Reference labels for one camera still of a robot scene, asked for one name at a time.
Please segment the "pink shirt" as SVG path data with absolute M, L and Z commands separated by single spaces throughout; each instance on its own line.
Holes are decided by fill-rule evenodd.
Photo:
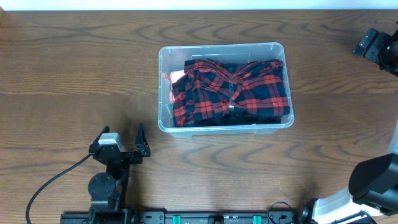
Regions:
M 188 75 L 184 70 L 173 71 L 169 75 L 169 81 L 171 84 L 170 103 L 173 104 L 176 98 L 180 101 L 185 96 Z

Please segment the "red navy plaid shirt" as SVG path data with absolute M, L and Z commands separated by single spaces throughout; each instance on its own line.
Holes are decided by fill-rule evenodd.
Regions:
M 185 61 L 183 70 L 188 81 L 185 96 L 173 103 L 176 128 L 228 113 L 283 117 L 290 112 L 281 60 L 238 64 L 193 59 Z

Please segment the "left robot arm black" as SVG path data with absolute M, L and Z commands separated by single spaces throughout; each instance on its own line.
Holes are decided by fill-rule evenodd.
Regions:
M 150 147 L 140 124 L 134 141 L 135 149 L 123 151 L 118 133 L 105 126 L 90 144 L 89 154 L 106 166 L 105 172 L 94 175 L 89 184 L 91 195 L 89 223 L 139 223 L 139 215 L 125 205 L 130 166 L 142 164 L 150 156 Z

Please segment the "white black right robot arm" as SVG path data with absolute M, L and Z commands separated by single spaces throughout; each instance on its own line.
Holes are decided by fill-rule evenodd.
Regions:
M 370 28 L 353 54 L 397 76 L 397 33 Z M 383 156 L 360 162 L 347 188 L 304 205 L 295 223 L 374 223 L 374 217 L 397 214 L 397 131 Z

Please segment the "black garment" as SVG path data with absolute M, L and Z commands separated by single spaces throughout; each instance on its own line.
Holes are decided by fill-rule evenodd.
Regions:
M 194 123 L 195 127 L 206 126 L 239 126 L 252 124 L 280 124 L 281 116 L 263 116 L 248 112 L 228 113 L 219 118 L 203 119 Z

